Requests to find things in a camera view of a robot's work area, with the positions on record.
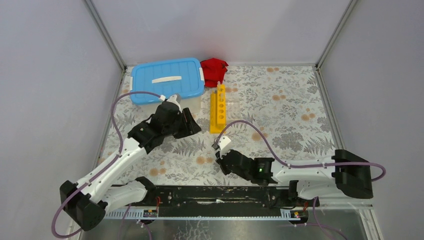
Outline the blue plastic bin lid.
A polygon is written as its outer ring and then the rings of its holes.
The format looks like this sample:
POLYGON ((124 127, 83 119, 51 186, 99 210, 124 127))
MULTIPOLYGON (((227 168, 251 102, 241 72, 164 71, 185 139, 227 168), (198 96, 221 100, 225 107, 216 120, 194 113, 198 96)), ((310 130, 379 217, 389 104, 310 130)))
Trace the blue plastic bin lid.
POLYGON ((138 64, 130 75, 130 92, 151 92, 167 98, 202 96, 205 79, 200 61, 194 57, 138 64))

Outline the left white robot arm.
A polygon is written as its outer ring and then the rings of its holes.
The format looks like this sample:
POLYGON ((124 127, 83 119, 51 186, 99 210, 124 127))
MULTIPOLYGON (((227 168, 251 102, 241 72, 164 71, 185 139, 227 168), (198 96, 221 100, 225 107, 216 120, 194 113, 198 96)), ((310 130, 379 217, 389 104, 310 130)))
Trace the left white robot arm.
POLYGON ((127 168, 160 146, 165 138, 182 139, 200 131, 189 108, 181 108, 177 102, 162 102, 154 114, 128 132, 114 156, 76 183, 67 180, 60 186, 62 209, 83 231, 90 231, 118 208, 138 202, 144 206, 152 204, 156 186, 144 176, 112 186, 127 168))

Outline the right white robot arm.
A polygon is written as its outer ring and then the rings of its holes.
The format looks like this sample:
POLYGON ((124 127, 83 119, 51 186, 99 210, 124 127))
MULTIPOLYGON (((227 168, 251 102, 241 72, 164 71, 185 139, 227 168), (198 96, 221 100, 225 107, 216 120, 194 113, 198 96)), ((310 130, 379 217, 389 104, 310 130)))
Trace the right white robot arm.
POLYGON ((216 162, 225 175, 235 174, 258 186, 293 187, 287 201, 293 206, 319 196, 344 194, 354 199, 374 197, 370 162, 344 149, 333 156, 303 160, 300 166, 272 157, 250 158, 237 150, 216 152, 216 162))

